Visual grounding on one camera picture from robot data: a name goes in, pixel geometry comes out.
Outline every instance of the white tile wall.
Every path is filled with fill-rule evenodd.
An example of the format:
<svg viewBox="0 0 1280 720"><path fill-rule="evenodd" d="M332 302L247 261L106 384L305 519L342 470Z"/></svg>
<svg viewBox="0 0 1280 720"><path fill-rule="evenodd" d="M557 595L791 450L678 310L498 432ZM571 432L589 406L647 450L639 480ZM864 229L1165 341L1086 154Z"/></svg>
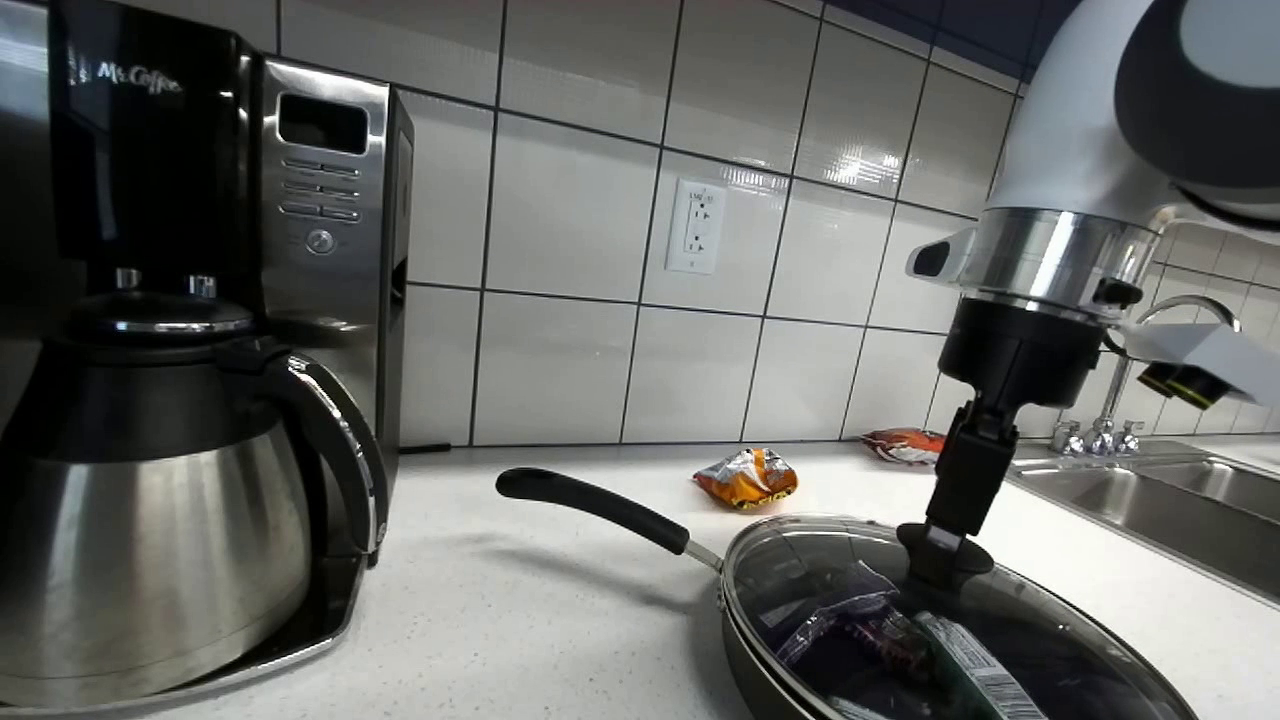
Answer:
<svg viewBox="0 0 1280 720"><path fill-rule="evenodd" d="M671 217L678 180L725 189L721 261L710 272L669 270ZM779 242L789 180L731 163L664 158L647 236L644 305L764 312L767 272Z"/></svg>
<svg viewBox="0 0 1280 720"><path fill-rule="evenodd" d="M626 305L493 294L475 444L614 444L632 319Z"/></svg>
<svg viewBox="0 0 1280 720"><path fill-rule="evenodd" d="M817 20L758 0L688 0L669 145L789 171Z"/></svg>
<svg viewBox="0 0 1280 720"><path fill-rule="evenodd" d="M493 288L639 298L656 148L504 118L493 183Z"/></svg>
<svg viewBox="0 0 1280 720"><path fill-rule="evenodd" d="M864 325L887 242L887 201L791 183L767 318Z"/></svg>
<svg viewBox="0 0 1280 720"><path fill-rule="evenodd" d="M1009 75L819 0L132 6L407 87L405 444L831 441L966 402L935 373L956 294L905 265L978 213ZM678 178L729 189L703 276L664 270ZM1280 248L1174 233L1148 288L1280 348ZM1280 432L1136 384L1120 422Z"/></svg>
<svg viewBox="0 0 1280 720"><path fill-rule="evenodd" d="M639 312L625 441L739 441L758 319Z"/></svg>
<svg viewBox="0 0 1280 720"><path fill-rule="evenodd" d="M513 0L504 107L661 142L678 0Z"/></svg>
<svg viewBox="0 0 1280 720"><path fill-rule="evenodd" d="M890 197L912 142L923 61L824 29L800 178Z"/></svg>
<svg viewBox="0 0 1280 720"><path fill-rule="evenodd" d="M767 319L747 441L841 441L858 327Z"/></svg>

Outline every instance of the coffee maker control panel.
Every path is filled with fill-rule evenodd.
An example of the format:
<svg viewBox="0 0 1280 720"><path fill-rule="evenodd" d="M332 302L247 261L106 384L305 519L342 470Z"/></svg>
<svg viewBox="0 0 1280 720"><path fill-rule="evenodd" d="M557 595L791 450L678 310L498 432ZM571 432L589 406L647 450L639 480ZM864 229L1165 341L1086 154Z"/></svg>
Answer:
<svg viewBox="0 0 1280 720"><path fill-rule="evenodd" d="M387 276L390 87L263 61L261 251L266 327L334 370L377 417L377 353Z"/></svg>

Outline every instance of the pan handle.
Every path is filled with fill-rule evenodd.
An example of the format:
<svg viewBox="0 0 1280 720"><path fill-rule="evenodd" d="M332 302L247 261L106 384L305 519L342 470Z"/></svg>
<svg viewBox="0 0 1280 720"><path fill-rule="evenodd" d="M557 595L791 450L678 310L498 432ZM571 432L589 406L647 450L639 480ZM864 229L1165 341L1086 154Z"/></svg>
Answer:
<svg viewBox="0 0 1280 720"><path fill-rule="evenodd" d="M710 572L725 567L725 561L716 552L706 552L703 543L694 543L684 526L674 526L644 506L632 506L607 487L595 487L595 483L547 471L547 470L506 470L497 478L497 494L513 498L513 499L543 499L543 506L581 507L581 512L603 518L603 519L669 547L671 558L691 558L691 561L706 564Z"/></svg>

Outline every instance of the food item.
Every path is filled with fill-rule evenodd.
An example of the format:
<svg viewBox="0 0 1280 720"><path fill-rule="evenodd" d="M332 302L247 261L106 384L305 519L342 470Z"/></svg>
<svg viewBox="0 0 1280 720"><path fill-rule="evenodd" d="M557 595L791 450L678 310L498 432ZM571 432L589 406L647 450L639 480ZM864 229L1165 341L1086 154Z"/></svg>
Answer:
<svg viewBox="0 0 1280 720"><path fill-rule="evenodd" d="M887 466L935 466L944 456L944 435L926 428L882 428L866 432L866 450Z"/></svg>
<svg viewBox="0 0 1280 720"><path fill-rule="evenodd" d="M743 450L710 470L691 471L691 480L725 507L758 507L767 499L783 499L800 487L791 466L783 466L771 450Z"/></svg>

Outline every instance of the electrical outlet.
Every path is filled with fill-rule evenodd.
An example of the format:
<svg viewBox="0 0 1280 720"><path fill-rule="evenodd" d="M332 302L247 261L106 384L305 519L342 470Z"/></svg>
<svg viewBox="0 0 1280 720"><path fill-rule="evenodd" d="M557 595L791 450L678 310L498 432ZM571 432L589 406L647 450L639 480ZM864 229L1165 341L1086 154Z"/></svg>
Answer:
<svg viewBox="0 0 1280 720"><path fill-rule="evenodd" d="M721 265L721 222L725 222L725 189L678 180L674 183L669 270L671 272L716 272L716 265Z"/></svg>

